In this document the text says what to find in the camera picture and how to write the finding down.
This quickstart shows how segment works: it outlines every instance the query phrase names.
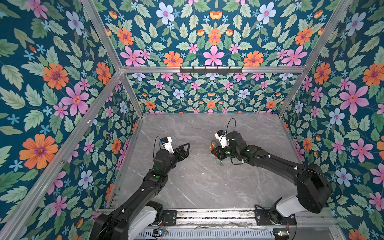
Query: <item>orange flower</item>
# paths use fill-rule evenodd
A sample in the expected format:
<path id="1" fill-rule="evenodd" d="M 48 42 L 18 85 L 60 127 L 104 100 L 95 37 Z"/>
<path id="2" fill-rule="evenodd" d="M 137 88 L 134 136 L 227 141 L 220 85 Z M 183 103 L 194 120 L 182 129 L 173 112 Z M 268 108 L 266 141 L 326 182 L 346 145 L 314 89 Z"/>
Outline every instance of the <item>orange flower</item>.
<path id="1" fill-rule="evenodd" d="M 203 36 L 204 35 L 204 30 L 200 29 L 199 31 L 197 31 L 197 35 Z"/>
<path id="2" fill-rule="evenodd" d="M 110 195 L 111 192 L 112 192 L 113 186 L 114 186 L 113 183 L 111 183 L 111 184 L 109 185 L 109 187 L 108 187 L 108 189 L 107 189 L 107 195 L 105 195 L 105 201 L 108 201 L 108 199 L 109 199 L 109 195 Z"/>
<path id="3" fill-rule="evenodd" d="M 247 57 L 244 58 L 244 66 L 246 67 L 258 67 L 260 66 L 260 63 L 264 61 L 262 58 L 264 55 L 262 53 L 259 53 L 259 51 L 254 51 L 252 53 L 248 53 Z"/>
<path id="4" fill-rule="evenodd" d="M 322 63 L 320 66 L 317 67 L 316 72 L 314 74 L 315 82 L 317 84 L 323 84 L 324 82 L 328 81 L 329 74 L 331 74 L 331 69 L 329 68 L 331 65 L 329 63 Z"/>
<path id="5" fill-rule="evenodd" d="M 289 132 L 289 126 L 288 126 L 288 123 L 284 122 L 284 127 L 285 127 L 285 129 L 287 130 L 287 132 Z"/>
<path id="6" fill-rule="evenodd" d="M 111 18 L 113 18 L 113 19 L 118 18 L 118 14 L 117 14 L 116 12 L 114 12 L 114 11 L 109 11 L 108 13 L 109 13 L 109 15 L 111 16 Z"/>
<path id="7" fill-rule="evenodd" d="M 34 48 L 32 45 L 29 45 L 29 49 L 30 49 L 32 52 L 37 53 L 36 48 Z"/>
<path id="8" fill-rule="evenodd" d="M 214 108 L 215 107 L 215 102 L 214 101 L 209 101 L 207 103 L 207 107 L 210 108 L 210 109 Z"/>
<path id="9" fill-rule="evenodd" d="M 381 150 L 381 152 L 379 152 L 379 155 L 382 159 L 384 159 L 384 136 L 381 136 L 381 140 L 383 142 L 377 143 L 377 149 Z"/>
<path id="10" fill-rule="evenodd" d="M 296 40 L 296 45 L 304 45 L 304 43 L 308 42 L 310 40 L 310 37 L 312 37 L 312 28 L 304 28 L 302 31 L 300 31 L 295 40 Z"/>
<path id="11" fill-rule="evenodd" d="M 314 14 L 314 18 L 318 19 L 319 17 L 321 17 L 323 15 L 323 10 L 319 10 L 317 11 L 315 14 Z"/>
<path id="12" fill-rule="evenodd" d="M 97 64 L 96 73 L 99 75 L 100 82 L 103 82 L 104 85 L 109 82 L 111 73 L 109 72 L 109 67 L 104 62 Z"/>
<path id="13" fill-rule="evenodd" d="M 232 36 L 233 35 L 233 31 L 231 30 L 231 29 L 227 29 L 227 31 L 225 32 L 225 34 L 227 35 L 227 36 Z"/>
<path id="14" fill-rule="evenodd" d="M 77 228 L 81 228 L 81 226 L 83 225 L 83 222 L 84 222 L 84 219 L 83 219 L 83 218 L 80 219 L 80 220 L 77 222 L 76 227 L 77 227 Z"/>
<path id="15" fill-rule="evenodd" d="M 377 86 L 380 84 L 380 81 L 384 81 L 384 63 L 372 64 L 369 66 L 369 69 L 365 70 L 364 76 L 362 78 L 363 82 L 366 82 L 367 86 Z"/>
<path id="16" fill-rule="evenodd" d="M 156 104 L 153 103 L 153 102 L 151 102 L 151 101 L 147 101 L 147 102 L 145 103 L 145 106 L 146 106 L 147 108 L 149 108 L 149 109 L 155 109 L 155 108 L 156 108 Z"/>
<path id="17" fill-rule="evenodd" d="M 120 139 L 117 138 L 112 143 L 112 152 L 113 152 L 113 154 L 119 153 L 120 147 L 121 147 L 121 141 L 120 141 Z"/>
<path id="18" fill-rule="evenodd" d="M 367 238 L 364 235 L 361 235 L 360 231 L 357 229 L 351 229 L 349 232 L 349 239 L 351 240 L 367 240 Z"/>
<path id="19" fill-rule="evenodd" d="M 132 131 L 133 131 L 133 132 L 135 132 L 136 127 L 137 127 L 137 122 L 135 122 L 135 123 L 133 124 L 133 128 L 132 128 Z"/>
<path id="20" fill-rule="evenodd" d="M 55 140 L 48 136 L 45 139 L 44 134 L 36 134 L 35 140 L 28 138 L 23 147 L 26 149 L 20 151 L 20 160 L 27 160 L 24 163 L 29 169 L 32 169 L 37 164 L 37 169 L 42 169 L 47 166 L 47 162 L 51 162 L 57 152 L 57 144 L 53 144 Z"/>
<path id="21" fill-rule="evenodd" d="M 49 68 L 43 69 L 43 73 L 45 73 L 43 79 L 48 82 L 50 88 L 56 87 L 57 90 L 60 90 L 69 82 L 67 70 L 63 70 L 63 66 L 60 64 L 55 65 L 54 63 L 50 63 Z"/>
<path id="22" fill-rule="evenodd" d="M 164 57 L 165 57 L 164 63 L 167 64 L 167 67 L 181 67 L 181 63 L 183 62 L 183 59 L 180 58 L 179 53 L 170 51 L 169 54 L 166 53 Z"/>
<path id="23" fill-rule="evenodd" d="M 270 102 L 268 102 L 268 103 L 266 104 L 266 107 L 271 109 L 271 108 L 276 107 L 276 105 L 277 105 L 277 102 L 276 102 L 276 101 L 270 101 Z"/>
<path id="24" fill-rule="evenodd" d="M 127 46 L 133 45 L 133 42 L 135 41 L 131 31 L 127 31 L 125 28 L 119 29 L 117 35 L 118 35 L 119 41 L 124 43 Z"/>
<path id="25" fill-rule="evenodd" d="M 211 30 L 211 32 L 208 34 L 208 41 L 212 43 L 212 45 L 216 45 L 220 42 L 221 33 L 219 33 L 217 28 L 214 28 Z"/>
<path id="26" fill-rule="evenodd" d="M 312 145 L 313 145 L 313 143 L 312 143 L 311 139 L 308 139 L 308 138 L 304 139 L 304 141 L 303 141 L 303 147 L 304 147 L 304 149 L 305 149 L 307 152 L 309 152 L 309 151 L 312 150 Z"/>
<path id="27" fill-rule="evenodd" d="M 212 11 L 209 13 L 209 15 L 211 16 L 212 19 L 220 19 L 222 16 L 223 16 L 223 12 L 222 11 Z"/>

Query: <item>metal beam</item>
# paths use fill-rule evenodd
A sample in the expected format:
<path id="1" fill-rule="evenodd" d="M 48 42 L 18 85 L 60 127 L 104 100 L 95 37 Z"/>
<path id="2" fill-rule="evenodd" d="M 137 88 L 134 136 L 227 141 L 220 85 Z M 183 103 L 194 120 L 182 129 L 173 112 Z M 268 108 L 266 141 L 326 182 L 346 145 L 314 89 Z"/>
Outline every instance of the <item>metal beam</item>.
<path id="1" fill-rule="evenodd" d="M 104 105 L 106 99 L 109 97 L 112 89 L 114 89 L 117 82 L 120 80 L 120 77 L 120 72 L 115 73 L 108 84 L 100 92 L 92 106 L 84 114 L 52 161 L 48 164 L 33 187 L 29 190 L 28 194 L 18 206 L 15 213 L 1 229 L 0 239 L 15 240 L 18 237 L 26 222 L 29 220 L 29 217 L 40 204 L 42 198 L 47 193 L 48 188 L 63 168 L 64 163 L 70 157 L 76 145 L 81 141 L 81 138 L 89 128 L 89 123 L 95 118 L 101 107 Z"/>
<path id="2" fill-rule="evenodd" d="M 292 102 L 294 96 L 296 95 L 297 91 L 299 90 L 301 84 L 305 80 L 305 78 L 308 76 L 308 73 L 310 72 L 312 66 L 316 63 L 317 58 L 319 57 L 321 51 L 327 44 L 329 38 L 331 37 L 332 33 L 336 29 L 337 25 L 339 24 L 341 18 L 346 13 L 349 5 L 353 2 L 353 0 L 340 0 L 339 3 L 336 6 L 335 11 L 333 11 L 331 17 L 329 18 L 327 24 L 324 27 L 324 31 L 319 37 L 319 40 L 317 41 L 315 47 L 313 48 L 310 56 L 308 57 L 307 61 L 304 64 L 304 71 L 302 74 L 298 76 L 296 79 L 296 82 L 292 86 L 291 90 L 289 91 L 287 97 L 284 100 L 283 106 L 280 108 L 278 114 L 280 117 L 283 116 L 284 112 L 288 108 L 289 104 Z"/>
<path id="3" fill-rule="evenodd" d="M 139 118 L 142 118 L 143 111 L 140 107 L 139 100 L 137 99 L 137 96 L 133 90 L 133 86 L 129 83 L 129 80 L 128 80 L 128 77 L 126 74 L 123 74 L 123 76 L 121 77 L 121 82 L 122 82 L 122 84 L 123 84 L 123 86 L 127 92 L 127 95 L 129 97 L 137 115 L 139 116 Z"/>
<path id="4" fill-rule="evenodd" d="M 97 35 L 99 35 L 101 44 L 103 45 L 104 49 L 107 51 L 109 58 L 111 59 L 113 67 L 116 71 L 119 71 L 122 67 L 120 58 L 117 52 L 115 51 L 111 39 L 107 34 L 107 30 L 104 27 L 104 23 L 101 20 L 101 17 L 95 7 L 93 0 L 82 0 L 81 2 L 84 6 L 85 11 L 88 14 L 88 17 L 90 18 L 93 24 L 93 27 L 95 28 Z"/>
<path id="5" fill-rule="evenodd" d="M 205 67 L 146 67 L 146 66 L 140 66 L 140 67 L 128 67 L 124 66 L 121 68 L 121 71 L 123 73 L 179 73 L 180 69 L 184 73 L 216 73 L 216 72 L 225 72 L 225 73 L 233 73 L 236 71 L 236 73 L 303 73 L 304 67 L 303 66 L 276 66 L 276 67 L 270 67 L 270 66 L 260 66 L 260 67 L 228 67 L 228 66 L 219 66 L 219 67 L 212 67 L 212 66 L 205 66 Z"/>

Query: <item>marble surface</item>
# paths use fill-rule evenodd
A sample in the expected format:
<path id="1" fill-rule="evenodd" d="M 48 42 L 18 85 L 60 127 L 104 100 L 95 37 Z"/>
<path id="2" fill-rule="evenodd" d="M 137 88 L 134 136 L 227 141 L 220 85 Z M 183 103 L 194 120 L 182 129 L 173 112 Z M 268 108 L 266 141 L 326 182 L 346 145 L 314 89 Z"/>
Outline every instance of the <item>marble surface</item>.
<path id="1" fill-rule="evenodd" d="M 296 150 L 276 114 L 157 114 L 144 115 L 137 144 L 120 190 L 112 205 L 125 202 L 140 186 L 153 166 L 154 139 L 172 137 L 172 146 L 190 142 L 190 154 L 168 176 L 168 182 L 153 200 L 164 208 L 232 208 L 270 207 L 279 197 L 297 192 L 288 180 L 248 164 L 232 165 L 229 159 L 221 166 L 210 153 L 214 134 L 226 129 L 230 118 L 247 144 L 257 145 L 277 156 L 299 162 Z M 233 120 L 228 132 L 233 129 Z"/>

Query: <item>floral wall panel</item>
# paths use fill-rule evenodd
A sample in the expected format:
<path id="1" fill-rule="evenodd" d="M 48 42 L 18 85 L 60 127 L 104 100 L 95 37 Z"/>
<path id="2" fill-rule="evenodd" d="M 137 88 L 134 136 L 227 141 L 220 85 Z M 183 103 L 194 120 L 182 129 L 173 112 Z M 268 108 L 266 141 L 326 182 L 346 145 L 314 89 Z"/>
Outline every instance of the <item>floral wall panel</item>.
<path id="1" fill-rule="evenodd" d="M 128 78 L 144 112 L 275 113 L 297 75 L 133 73 Z"/>
<path id="2" fill-rule="evenodd" d="M 335 189 L 330 203 L 350 239 L 380 239 L 384 209 L 383 1 L 354 1 L 284 114 L 305 163 Z"/>
<path id="3" fill-rule="evenodd" d="M 126 66 L 297 66 L 337 3 L 119 0 L 96 7 Z"/>
<path id="4" fill-rule="evenodd" d="M 3 1 L 0 19 L 2 227 L 114 70 L 78 1 Z"/>
<path id="5" fill-rule="evenodd" d="M 120 83 L 90 125 L 20 237 L 87 239 L 98 209 L 113 197 L 116 174 L 137 126 Z"/>

